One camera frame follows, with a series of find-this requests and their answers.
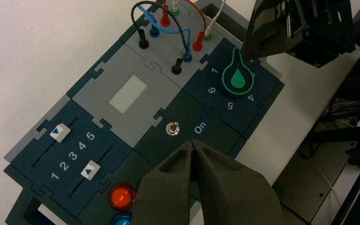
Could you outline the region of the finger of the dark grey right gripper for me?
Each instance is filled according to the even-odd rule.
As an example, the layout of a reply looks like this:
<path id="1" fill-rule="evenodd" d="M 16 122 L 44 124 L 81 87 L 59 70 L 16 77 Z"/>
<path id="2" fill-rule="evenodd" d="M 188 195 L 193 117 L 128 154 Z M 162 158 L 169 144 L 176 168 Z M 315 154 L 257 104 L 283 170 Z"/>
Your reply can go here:
<path id="1" fill-rule="evenodd" d="M 193 178 L 205 225 L 283 225 L 277 194 L 266 178 L 193 140 Z"/>

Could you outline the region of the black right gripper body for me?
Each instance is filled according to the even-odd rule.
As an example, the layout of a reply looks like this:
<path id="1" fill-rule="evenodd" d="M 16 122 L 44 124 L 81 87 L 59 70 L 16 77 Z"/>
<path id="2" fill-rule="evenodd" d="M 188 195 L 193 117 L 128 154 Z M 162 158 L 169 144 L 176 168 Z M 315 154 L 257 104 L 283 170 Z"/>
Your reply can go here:
<path id="1" fill-rule="evenodd" d="M 289 13 L 295 41 L 289 55 L 320 68 L 355 50 L 350 1 L 291 0 Z"/>

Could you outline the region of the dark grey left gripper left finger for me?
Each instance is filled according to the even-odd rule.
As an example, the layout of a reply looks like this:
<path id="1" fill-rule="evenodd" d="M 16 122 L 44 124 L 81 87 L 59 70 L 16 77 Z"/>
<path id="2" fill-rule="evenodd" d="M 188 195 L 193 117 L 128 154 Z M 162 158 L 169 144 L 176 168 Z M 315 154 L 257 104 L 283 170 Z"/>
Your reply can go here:
<path id="1" fill-rule="evenodd" d="M 136 194 L 132 224 L 188 225 L 196 160 L 196 141 L 188 140 L 148 172 Z"/>

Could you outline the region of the glossy black left gripper right finger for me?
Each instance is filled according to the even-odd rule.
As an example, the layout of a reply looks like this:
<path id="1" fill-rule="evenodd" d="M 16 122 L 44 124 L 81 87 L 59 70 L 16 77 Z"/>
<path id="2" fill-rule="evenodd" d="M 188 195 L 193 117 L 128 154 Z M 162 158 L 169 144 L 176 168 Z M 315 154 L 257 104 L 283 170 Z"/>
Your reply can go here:
<path id="1" fill-rule="evenodd" d="M 291 52 L 290 0 L 257 0 L 242 45 L 245 60 Z"/>

